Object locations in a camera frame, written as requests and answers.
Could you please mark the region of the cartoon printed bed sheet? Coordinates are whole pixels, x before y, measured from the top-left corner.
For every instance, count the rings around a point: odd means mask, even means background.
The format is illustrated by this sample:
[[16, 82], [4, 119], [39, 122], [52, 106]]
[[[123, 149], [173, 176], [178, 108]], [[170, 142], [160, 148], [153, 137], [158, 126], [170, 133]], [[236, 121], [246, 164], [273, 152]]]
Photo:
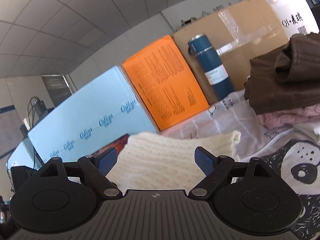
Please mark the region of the cartoon printed bed sheet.
[[161, 132], [176, 139], [199, 139], [237, 130], [241, 161], [264, 160], [295, 191], [303, 212], [294, 227], [300, 239], [319, 239], [319, 144], [290, 125], [267, 129], [244, 99], [229, 94], [202, 113]]

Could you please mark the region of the large cardboard box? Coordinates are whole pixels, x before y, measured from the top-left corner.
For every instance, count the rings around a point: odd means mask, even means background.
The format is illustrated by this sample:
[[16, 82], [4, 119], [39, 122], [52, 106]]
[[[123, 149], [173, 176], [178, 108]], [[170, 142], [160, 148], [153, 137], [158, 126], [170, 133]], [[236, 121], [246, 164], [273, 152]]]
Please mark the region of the large cardboard box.
[[288, 42], [285, 31], [266, 0], [245, 0], [186, 25], [172, 36], [189, 64], [208, 103], [216, 103], [204, 70], [188, 53], [188, 41], [204, 34], [216, 49], [236, 91], [251, 73], [250, 60]]

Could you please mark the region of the brown folded jacket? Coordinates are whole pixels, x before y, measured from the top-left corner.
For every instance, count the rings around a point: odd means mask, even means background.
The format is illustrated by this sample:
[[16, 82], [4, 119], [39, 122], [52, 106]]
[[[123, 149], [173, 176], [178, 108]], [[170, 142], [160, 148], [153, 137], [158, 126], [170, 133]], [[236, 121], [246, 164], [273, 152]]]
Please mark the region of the brown folded jacket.
[[289, 42], [250, 60], [244, 97], [257, 115], [319, 103], [319, 34]]

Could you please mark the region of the pink knitted garment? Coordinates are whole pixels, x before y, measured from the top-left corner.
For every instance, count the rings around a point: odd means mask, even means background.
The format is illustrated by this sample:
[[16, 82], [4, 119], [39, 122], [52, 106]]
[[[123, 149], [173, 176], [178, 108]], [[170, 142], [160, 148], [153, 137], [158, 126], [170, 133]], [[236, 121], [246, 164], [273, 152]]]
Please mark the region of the pink knitted garment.
[[308, 107], [260, 114], [257, 118], [260, 124], [268, 129], [317, 121], [319, 120], [319, 103]]

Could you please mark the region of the cream knitted sweater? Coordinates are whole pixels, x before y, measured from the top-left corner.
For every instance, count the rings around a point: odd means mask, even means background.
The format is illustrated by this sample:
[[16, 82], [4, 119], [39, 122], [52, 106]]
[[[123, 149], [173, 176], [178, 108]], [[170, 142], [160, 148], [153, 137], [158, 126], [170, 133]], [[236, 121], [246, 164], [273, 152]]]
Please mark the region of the cream knitted sweater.
[[240, 138], [239, 131], [202, 139], [174, 139], [142, 132], [128, 138], [106, 177], [121, 192], [129, 189], [189, 192], [205, 177], [195, 163], [195, 149], [202, 146], [215, 156], [227, 155], [239, 161], [235, 148]]

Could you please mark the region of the orange printed board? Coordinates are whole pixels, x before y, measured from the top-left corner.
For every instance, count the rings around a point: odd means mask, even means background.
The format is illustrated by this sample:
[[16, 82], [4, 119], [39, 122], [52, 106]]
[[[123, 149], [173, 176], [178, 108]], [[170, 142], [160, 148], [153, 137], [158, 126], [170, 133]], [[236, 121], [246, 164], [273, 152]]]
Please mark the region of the orange printed board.
[[126, 59], [122, 67], [161, 131], [209, 107], [191, 68], [169, 35]]

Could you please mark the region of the light blue foam board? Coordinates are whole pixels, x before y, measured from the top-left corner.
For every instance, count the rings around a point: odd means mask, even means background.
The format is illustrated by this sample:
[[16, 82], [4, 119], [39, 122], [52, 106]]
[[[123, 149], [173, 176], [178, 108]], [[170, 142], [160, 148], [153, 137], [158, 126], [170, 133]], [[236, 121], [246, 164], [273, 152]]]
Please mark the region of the light blue foam board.
[[159, 130], [124, 71], [114, 66], [67, 98], [28, 133], [7, 168], [39, 169], [52, 157], [76, 161], [124, 135]]

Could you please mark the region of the dark blue thermos bottle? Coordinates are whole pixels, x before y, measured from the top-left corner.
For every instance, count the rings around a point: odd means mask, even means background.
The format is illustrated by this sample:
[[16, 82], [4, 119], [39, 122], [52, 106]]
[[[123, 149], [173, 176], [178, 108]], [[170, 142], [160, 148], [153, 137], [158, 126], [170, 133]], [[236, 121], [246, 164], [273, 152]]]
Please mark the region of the dark blue thermos bottle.
[[216, 49], [205, 34], [194, 36], [188, 41], [188, 53], [195, 57], [202, 67], [217, 99], [223, 100], [234, 92], [234, 86]]

